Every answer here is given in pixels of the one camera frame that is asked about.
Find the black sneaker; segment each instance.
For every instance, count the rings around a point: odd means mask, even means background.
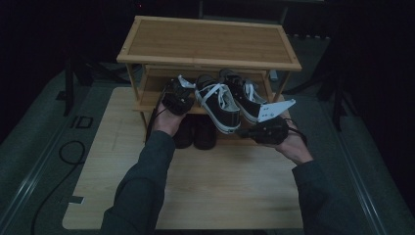
[[[260,106],[266,104],[266,100],[255,91],[257,85],[250,79],[241,77],[236,72],[228,69],[221,70],[219,77],[220,82],[229,87],[235,103],[241,108],[245,119],[251,123],[256,123]]]
[[[210,75],[201,75],[196,80],[195,95],[222,133],[233,133],[241,125],[240,109],[227,85],[218,83]]]
[[[193,144],[200,150],[209,150],[216,145],[216,127],[209,116],[195,116],[195,141]]]
[[[192,145],[193,125],[194,125],[194,115],[187,114],[186,117],[184,117],[182,121],[180,122],[179,129],[177,130],[176,134],[173,136],[176,149],[185,149]]]

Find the shoe rack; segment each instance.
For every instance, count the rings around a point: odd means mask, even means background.
[[[256,83],[256,92],[272,103],[284,99],[281,92],[291,71],[301,70],[280,25],[154,17],[135,18],[117,60],[127,66],[136,99],[134,110],[145,126],[165,84],[179,74],[194,83],[201,74],[218,78],[221,69],[230,69]],[[143,68],[138,87],[133,64]],[[268,79],[271,70],[287,71],[276,93]],[[206,112],[195,101],[189,113]],[[241,120],[242,126],[248,125]],[[255,144],[235,134],[218,133],[218,145]]]

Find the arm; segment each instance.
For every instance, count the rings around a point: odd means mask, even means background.
[[[154,131],[135,164],[119,183],[114,206],[104,214],[100,234],[153,234],[164,200],[167,171],[175,150],[171,138],[183,117],[169,111],[156,118]]]
[[[289,120],[288,125],[296,128]],[[305,234],[362,234],[347,197],[324,176],[299,135],[291,131],[280,145],[267,146],[297,165],[293,174]]]

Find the dark background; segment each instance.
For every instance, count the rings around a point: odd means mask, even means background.
[[[205,14],[275,21],[284,6],[289,6],[287,33],[332,38],[320,68],[345,71],[346,91],[414,213],[414,4],[206,1]],[[81,53],[115,63],[133,16],[197,18],[198,14],[199,1],[192,0],[1,1],[0,141],[45,84],[64,69],[69,56]]]

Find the long sleeve shirt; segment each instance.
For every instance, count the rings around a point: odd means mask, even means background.
[[[174,150],[169,135],[152,132],[138,163],[119,183],[114,206],[105,211],[100,234],[154,234]],[[305,234],[361,234],[346,197],[330,184],[317,162],[301,164],[293,174]]]

